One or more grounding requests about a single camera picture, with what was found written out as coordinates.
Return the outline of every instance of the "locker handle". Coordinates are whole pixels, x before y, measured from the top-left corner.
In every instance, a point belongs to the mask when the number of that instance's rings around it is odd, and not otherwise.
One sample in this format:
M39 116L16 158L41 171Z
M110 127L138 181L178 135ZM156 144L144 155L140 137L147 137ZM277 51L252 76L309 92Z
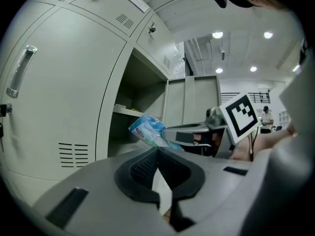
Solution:
M10 97L12 98L18 97L23 77L36 51L37 51L36 47L28 45L21 53L15 67L15 72L14 72L10 87L6 89L6 93Z

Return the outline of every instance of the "railing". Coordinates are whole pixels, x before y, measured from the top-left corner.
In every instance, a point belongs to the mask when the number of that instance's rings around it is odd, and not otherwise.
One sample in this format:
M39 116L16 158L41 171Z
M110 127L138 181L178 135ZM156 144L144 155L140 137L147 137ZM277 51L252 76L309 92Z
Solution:
M233 97L237 96L239 92L222 92L221 93L221 102L225 103L232 99ZM270 103L269 93L262 93L262 92L249 92L250 98L252 99L253 103Z

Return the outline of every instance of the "ceiling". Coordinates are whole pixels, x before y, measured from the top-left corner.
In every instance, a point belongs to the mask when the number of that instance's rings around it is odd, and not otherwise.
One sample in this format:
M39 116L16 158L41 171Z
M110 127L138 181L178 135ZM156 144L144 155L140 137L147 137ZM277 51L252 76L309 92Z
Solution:
M220 77L229 79L289 81L294 75L303 34L290 12L244 9L231 3L222 9L214 0L144 1L165 22L177 43L185 41L194 74L214 73L221 67ZM211 38L216 31L223 32L221 39ZM265 39L265 31L274 36ZM224 60L220 49L225 51ZM257 67L254 73L250 72L252 66Z

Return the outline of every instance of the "person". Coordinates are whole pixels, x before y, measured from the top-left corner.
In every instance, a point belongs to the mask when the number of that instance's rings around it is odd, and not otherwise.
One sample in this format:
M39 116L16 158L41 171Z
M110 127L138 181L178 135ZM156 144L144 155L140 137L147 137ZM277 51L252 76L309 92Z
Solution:
M260 133L262 133L262 134L271 133L271 128L274 124L274 117L272 116L271 112L269 111L268 106L264 106L264 112L262 113L260 121L262 124L262 128L260 130Z
M258 153L264 149L272 148L277 142L284 138L288 138L295 134L295 128L292 123L288 125L286 129L275 131L271 134L262 134L256 137L255 143L252 148L253 158L258 155ZM214 133L212 135L212 146L218 148L221 143L222 136L220 134ZM197 142L202 141L202 136L200 134L194 134L194 140ZM250 161L250 140L249 137L245 137L241 140L237 147L235 148L233 154L229 159L240 160L240 161Z

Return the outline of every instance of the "vent grille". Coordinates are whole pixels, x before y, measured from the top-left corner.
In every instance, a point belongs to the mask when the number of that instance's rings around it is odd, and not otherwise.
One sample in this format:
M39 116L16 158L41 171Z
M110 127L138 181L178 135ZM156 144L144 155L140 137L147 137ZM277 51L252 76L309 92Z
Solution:
M124 14L121 14L120 16L118 16L117 18L116 18L116 20L119 22L119 23L122 23L124 26L126 26L128 29L130 29L132 26L133 26L133 24L134 24L134 22L131 20L131 19L129 19L126 15L124 15Z
M89 163L87 145L58 143L59 158L63 168L82 168Z
M167 56L164 55L164 61L163 63L170 68L171 67L171 61L167 58Z

